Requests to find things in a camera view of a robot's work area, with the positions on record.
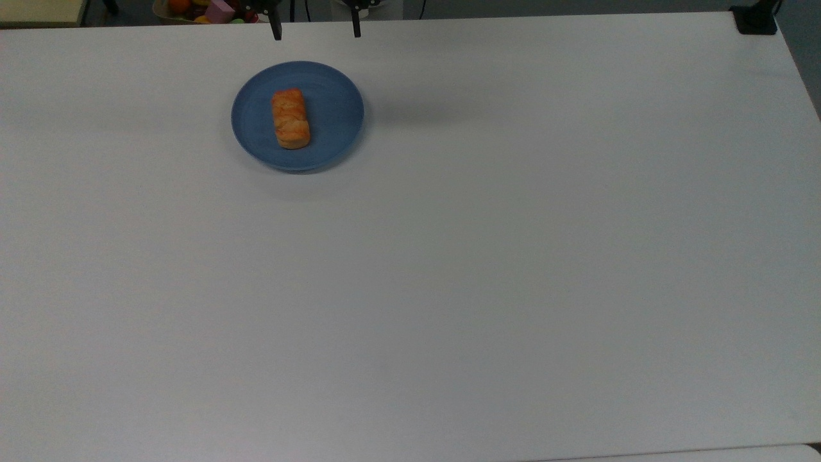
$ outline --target pink block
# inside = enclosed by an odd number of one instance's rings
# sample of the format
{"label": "pink block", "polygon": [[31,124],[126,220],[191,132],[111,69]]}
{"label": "pink block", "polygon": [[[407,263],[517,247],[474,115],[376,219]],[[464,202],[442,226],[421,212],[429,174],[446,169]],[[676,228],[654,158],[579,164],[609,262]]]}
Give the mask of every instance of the pink block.
{"label": "pink block", "polygon": [[234,17],[234,9],[223,0],[211,0],[208,8],[205,9],[205,17],[209,18],[213,24],[225,24]]}

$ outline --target orange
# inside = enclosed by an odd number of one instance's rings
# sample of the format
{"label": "orange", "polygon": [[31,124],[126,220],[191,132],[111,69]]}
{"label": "orange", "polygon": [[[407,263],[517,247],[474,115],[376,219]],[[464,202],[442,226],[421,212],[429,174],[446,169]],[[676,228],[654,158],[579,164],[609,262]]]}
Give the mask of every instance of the orange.
{"label": "orange", "polygon": [[168,9],[175,15],[187,12],[190,6],[191,0],[168,0]]}

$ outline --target bread roll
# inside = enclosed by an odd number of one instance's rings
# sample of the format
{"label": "bread roll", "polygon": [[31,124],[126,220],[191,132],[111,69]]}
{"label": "bread roll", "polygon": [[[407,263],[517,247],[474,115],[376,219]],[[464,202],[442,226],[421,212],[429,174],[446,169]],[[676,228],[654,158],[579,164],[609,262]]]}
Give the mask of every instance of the bread roll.
{"label": "bread roll", "polygon": [[300,149],[307,146],[310,142],[310,128],[302,91],[290,88],[274,92],[271,109],[279,145],[285,149]]}

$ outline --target plate rim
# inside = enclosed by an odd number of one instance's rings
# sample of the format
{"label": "plate rim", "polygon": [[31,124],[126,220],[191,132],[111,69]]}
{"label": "plate rim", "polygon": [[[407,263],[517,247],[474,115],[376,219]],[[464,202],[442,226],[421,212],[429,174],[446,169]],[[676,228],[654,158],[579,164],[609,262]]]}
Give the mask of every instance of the plate rim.
{"label": "plate rim", "polygon": [[[287,166],[282,166],[280,164],[276,164],[276,163],[273,163],[273,162],[269,162],[265,159],[261,159],[258,155],[255,155],[253,152],[251,152],[251,150],[248,148],[248,146],[243,142],[241,137],[238,136],[238,134],[237,134],[237,124],[238,124],[237,119],[238,119],[238,117],[235,117],[235,116],[236,116],[237,111],[239,109],[239,107],[237,105],[239,103],[240,95],[242,95],[243,92],[247,88],[249,88],[249,85],[251,85],[251,82],[253,82],[255,79],[259,78],[263,74],[272,71],[272,69],[275,69],[277,67],[283,67],[283,66],[305,65],[305,64],[310,65],[310,66],[318,66],[318,67],[327,68],[331,72],[338,74],[347,84],[351,85],[351,88],[354,89],[355,94],[356,94],[355,102],[357,104],[357,107],[360,109],[360,112],[362,113],[362,117],[359,120],[359,123],[356,127],[356,131],[355,131],[353,137],[351,138],[350,143],[348,143],[348,145],[344,149],[340,150],[339,152],[331,155],[327,159],[322,160],[318,163],[314,163],[314,164],[310,164],[310,165],[306,165],[306,166],[300,166],[300,167],[287,167]],[[231,129],[232,129],[232,132],[234,133],[234,138],[240,144],[242,149],[246,153],[248,153],[251,157],[253,157],[254,159],[257,159],[259,162],[261,162],[261,163],[263,163],[263,164],[265,164],[265,165],[267,165],[271,168],[274,168],[274,169],[277,169],[277,170],[282,170],[283,172],[306,172],[306,171],[310,171],[310,170],[321,169],[323,167],[329,166],[330,164],[333,164],[334,162],[338,161],[340,158],[344,157],[346,154],[348,154],[350,152],[351,148],[356,144],[357,138],[359,138],[359,136],[361,135],[362,127],[364,126],[364,124],[365,124],[365,101],[362,99],[362,93],[360,92],[359,87],[357,87],[356,84],[354,83],[354,81],[352,81],[350,77],[345,75],[344,72],[336,69],[333,66],[329,66],[328,64],[325,64],[323,62],[316,62],[316,61],[305,61],[305,60],[285,61],[285,62],[279,62],[279,63],[274,64],[272,66],[266,67],[265,69],[263,69],[263,70],[257,72],[256,74],[254,74],[250,79],[248,79],[248,81],[246,81],[242,85],[242,87],[239,89],[239,91],[236,92],[236,95],[234,96],[234,102],[231,106]]]}

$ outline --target white table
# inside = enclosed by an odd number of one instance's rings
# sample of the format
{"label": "white table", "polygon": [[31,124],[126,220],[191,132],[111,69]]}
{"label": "white table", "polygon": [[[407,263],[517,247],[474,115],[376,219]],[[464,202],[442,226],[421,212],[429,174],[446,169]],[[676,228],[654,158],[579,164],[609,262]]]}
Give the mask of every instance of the white table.
{"label": "white table", "polygon": [[[821,123],[727,13],[0,32],[9,460],[545,460],[821,440]],[[289,175],[259,70],[366,129]]]}
{"label": "white table", "polygon": [[585,462],[819,462],[821,455],[808,446],[773,446],[725,450],[697,450],[652,455],[624,455]]}

